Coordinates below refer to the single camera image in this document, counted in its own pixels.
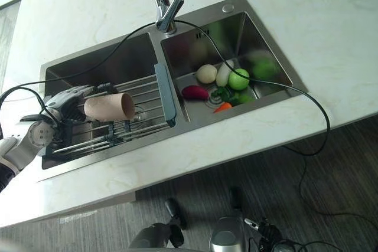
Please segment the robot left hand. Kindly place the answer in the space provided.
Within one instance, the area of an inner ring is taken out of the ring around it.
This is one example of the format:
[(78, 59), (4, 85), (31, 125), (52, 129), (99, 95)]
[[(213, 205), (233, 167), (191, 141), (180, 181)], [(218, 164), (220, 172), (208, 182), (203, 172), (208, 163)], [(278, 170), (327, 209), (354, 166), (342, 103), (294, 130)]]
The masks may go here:
[(82, 85), (63, 90), (47, 101), (47, 110), (61, 123), (84, 122), (87, 116), (79, 109), (84, 98), (93, 93), (94, 86)]

